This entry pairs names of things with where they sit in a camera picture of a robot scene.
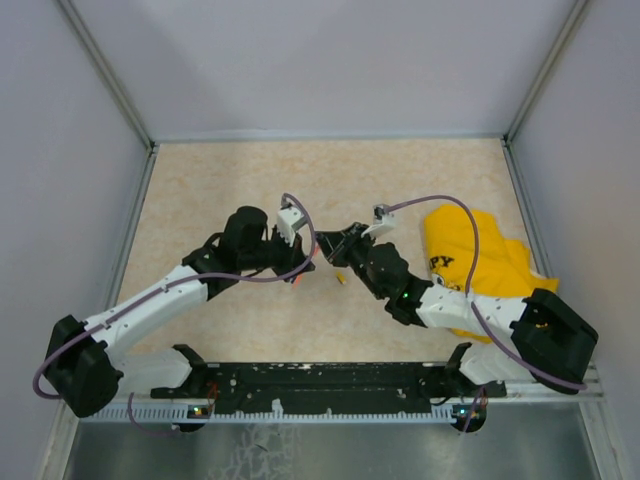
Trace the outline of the orange pen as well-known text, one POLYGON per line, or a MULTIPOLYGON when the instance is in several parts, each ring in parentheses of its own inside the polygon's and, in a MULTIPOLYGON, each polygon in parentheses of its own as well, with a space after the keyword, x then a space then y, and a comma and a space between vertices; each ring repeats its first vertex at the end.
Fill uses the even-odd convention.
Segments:
POLYGON ((299 283, 300 283, 300 281, 302 280, 303 276, 304 276, 304 274, 303 274, 303 273, 301 273, 301 274, 297 275, 297 276, 295 277, 295 279, 293 280, 293 282, 292 282, 292 287, 294 287, 294 288, 295 288, 296 286, 298 286, 298 285, 299 285, 299 283))

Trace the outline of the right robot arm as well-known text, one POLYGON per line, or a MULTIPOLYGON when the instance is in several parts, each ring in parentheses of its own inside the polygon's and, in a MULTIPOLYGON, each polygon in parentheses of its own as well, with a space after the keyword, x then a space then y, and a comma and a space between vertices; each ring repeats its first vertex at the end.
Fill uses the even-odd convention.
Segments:
POLYGON ((351 269, 399 323, 489 337, 487 344, 464 348, 447 370, 454 393, 466 396, 490 382, 527 379, 567 395, 586 389, 598 334, 556 293, 536 288, 524 297, 487 296, 421 279, 394 244, 377 243, 360 223, 321 231, 316 240, 325 259, 351 269))

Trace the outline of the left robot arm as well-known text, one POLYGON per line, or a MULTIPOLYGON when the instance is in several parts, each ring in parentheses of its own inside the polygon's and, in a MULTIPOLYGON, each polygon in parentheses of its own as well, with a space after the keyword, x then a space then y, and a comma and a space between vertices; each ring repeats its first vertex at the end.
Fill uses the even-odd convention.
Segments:
POLYGON ((152 355, 130 355, 140 340, 179 315, 202 305, 240 282, 292 281, 312 270, 299 233, 310 223, 306 211, 286 202, 269 226, 267 214, 253 206, 238 208, 222 231, 158 282, 139 294, 85 320, 67 315, 52 329, 36 379, 46 379, 53 396, 78 418, 90 417, 120 395, 155 388, 201 394, 208 373, 197 357, 172 347, 152 355))

